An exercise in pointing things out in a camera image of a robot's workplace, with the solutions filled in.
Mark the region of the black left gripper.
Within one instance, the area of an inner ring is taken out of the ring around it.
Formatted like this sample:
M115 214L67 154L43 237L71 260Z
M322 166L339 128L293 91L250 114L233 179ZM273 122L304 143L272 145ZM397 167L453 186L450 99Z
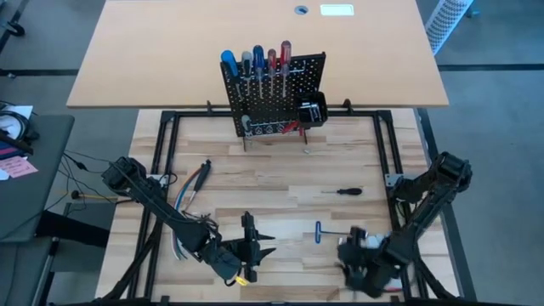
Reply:
M261 264L265 257L276 250L275 247L258 250L258 241L275 238L260 234L256 230L254 217L249 212L244 212L241 216L241 227L244 231L243 238L226 242L212 239L198 254L225 281L242 273L246 281L256 282L258 278L254 266Z

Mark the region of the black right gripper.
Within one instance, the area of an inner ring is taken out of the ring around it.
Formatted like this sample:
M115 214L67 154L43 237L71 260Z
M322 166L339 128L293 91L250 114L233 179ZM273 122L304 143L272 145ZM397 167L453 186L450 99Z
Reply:
M397 276L393 265L380 258L380 248L362 246L366 231L352 226L345 242L337 246L337 258L344 285L351 291L363 292L371 298L383 295L386 285Z

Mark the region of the large blue handle screwdriver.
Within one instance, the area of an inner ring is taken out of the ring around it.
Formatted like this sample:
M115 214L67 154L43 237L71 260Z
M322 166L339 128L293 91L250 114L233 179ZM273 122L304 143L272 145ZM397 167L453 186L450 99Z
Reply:
M241 74L238 70L238 65L235 60L235 56L231 50L224 50L220 55L221 61L225 66L227 74L229 75L229 82L235 86L238 98L240 101L244 101L241 94L240 80Z

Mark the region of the small red handle screwdriver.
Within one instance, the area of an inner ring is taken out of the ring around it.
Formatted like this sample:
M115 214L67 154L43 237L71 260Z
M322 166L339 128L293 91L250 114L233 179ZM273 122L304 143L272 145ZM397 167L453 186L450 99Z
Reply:
M268 76L269 76L269 93L270 96L274 95L274 86L275 86L275 74L277 66L276 51L274 48L271 48L268 51Z

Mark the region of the slim blue handle screwdriver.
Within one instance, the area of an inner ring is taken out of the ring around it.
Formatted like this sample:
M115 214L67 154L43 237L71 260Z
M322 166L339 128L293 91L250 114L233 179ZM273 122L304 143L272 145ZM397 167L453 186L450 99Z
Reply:
M253 47L253 67L255 70L255 78L258 81L259 97L263 97L262 81L264 77L264 49L261 45Z

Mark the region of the large red transparent screwdriver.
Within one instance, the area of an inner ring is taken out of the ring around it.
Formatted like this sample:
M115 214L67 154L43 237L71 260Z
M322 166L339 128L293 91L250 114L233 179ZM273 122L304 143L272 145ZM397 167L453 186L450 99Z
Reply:
M290 73L290 64L292 59L292 44L285 40L281 43L280 49L280 73L282 77L282 97L286 97L286 81Z

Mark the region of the black plastic pegboard bin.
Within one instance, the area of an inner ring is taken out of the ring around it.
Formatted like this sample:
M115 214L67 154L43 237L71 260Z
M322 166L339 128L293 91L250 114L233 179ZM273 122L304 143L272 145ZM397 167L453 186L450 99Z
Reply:
M322 121L318 122L315 117L314 122L311 121L309 116L309 105L320 105L320 113ZM326 104L326 97L322 92L304 93L296 98L297 119L300 125L306 128L318 128L322 127L328 120L328 108Z

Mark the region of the black metal pegboard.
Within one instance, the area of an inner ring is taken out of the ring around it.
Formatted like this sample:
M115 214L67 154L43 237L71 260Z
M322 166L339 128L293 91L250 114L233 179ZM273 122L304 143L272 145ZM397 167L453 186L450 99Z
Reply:
M244 139L241 117L251 118L252 138L282 134L284 126L298 121L296 98L305 93L320 91L321 77L326 62L326 54L309 54L294 56L291 59L290 73L286 81L286 97L282 97L281 63L277 60L274 95L269 93L268 64L263 71L263 97L259 97L258 81L252 64L252 80L250 95L247 96L247 85L243 78L241 61L236 61L241 74L240 87L244 101L240 101L235 86L230 83L224 64L220 61L225 92L228 97L230 113L233 118L235 133Z

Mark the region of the black flat panel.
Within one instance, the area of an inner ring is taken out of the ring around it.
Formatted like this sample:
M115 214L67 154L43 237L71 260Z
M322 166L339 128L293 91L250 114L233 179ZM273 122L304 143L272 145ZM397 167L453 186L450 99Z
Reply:
M44 211L35 237L57 237L85 245L106 248L110 231L54 212Z

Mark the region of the large tan desk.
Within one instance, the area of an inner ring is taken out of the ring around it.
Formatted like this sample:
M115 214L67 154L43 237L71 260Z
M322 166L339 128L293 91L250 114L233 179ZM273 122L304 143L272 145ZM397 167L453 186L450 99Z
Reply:
M321 15L329 3L353 4L354 16ZM416 0L107 0L67 104L223 105L221 53L285 40L295 55L326 54L331 105L449 103Z

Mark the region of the dark grey side desk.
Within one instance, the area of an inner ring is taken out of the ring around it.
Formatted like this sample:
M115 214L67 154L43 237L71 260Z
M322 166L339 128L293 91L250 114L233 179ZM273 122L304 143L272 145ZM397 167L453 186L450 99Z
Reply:
M74 125L69 115L40 115L31 119L39 138L27 161L35 173L0 181L0 243L32 239Z

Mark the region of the grey low surface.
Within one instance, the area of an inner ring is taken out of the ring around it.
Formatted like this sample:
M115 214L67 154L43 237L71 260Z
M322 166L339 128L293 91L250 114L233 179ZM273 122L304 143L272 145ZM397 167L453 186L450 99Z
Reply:
M54 240L0 243L0 306L46 306Z

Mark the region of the white rectangular desk plate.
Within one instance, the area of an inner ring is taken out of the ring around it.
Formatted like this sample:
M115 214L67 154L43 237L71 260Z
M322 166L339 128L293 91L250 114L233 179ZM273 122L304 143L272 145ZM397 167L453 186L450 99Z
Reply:
M354 16L354 5L347 3L321 4L320 14L323 16Z

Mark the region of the pink paper note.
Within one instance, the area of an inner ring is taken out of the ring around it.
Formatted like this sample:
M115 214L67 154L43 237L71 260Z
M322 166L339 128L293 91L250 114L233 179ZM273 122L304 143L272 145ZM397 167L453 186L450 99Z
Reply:
M26 157L14 156L0 161L0 181L36 173L37 169Z

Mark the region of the white perforated panel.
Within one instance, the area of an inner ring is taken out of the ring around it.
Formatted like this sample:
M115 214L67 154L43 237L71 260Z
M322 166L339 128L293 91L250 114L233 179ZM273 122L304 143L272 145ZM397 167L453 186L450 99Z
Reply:
M440 51L462 17L468 14L473 1L439 0L425 23L425 32L433 55Z

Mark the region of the blue flat item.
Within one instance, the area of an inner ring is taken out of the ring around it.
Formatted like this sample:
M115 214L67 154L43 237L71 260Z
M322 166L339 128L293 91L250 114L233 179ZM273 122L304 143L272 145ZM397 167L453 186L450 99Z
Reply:
M10 144L0 140L0 161L15 156L32 155L34 150L25 142Z

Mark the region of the white paper sheet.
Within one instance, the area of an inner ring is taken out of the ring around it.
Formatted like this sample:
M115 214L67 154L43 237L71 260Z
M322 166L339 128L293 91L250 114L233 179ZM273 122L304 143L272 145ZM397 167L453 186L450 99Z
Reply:
M31 129L30 105L10 105L0 102L0 132L5 132L11 139L22 140Z

